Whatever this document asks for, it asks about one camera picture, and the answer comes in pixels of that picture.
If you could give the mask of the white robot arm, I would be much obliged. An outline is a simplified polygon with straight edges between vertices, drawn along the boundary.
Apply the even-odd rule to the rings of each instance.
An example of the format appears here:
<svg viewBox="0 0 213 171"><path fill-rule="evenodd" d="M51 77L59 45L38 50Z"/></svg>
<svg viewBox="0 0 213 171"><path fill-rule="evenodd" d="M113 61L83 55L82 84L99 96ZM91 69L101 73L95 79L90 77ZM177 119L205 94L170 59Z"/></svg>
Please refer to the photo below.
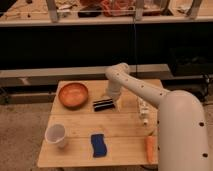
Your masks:
<svg viewBox="0 0 213 171"><path fill-rule="evenodd" d="M110 66L107 95L117 101L121 87L157 109L158 171L211 171L204 108L184 90L167 90L129 75L126 63Z"/></svg>

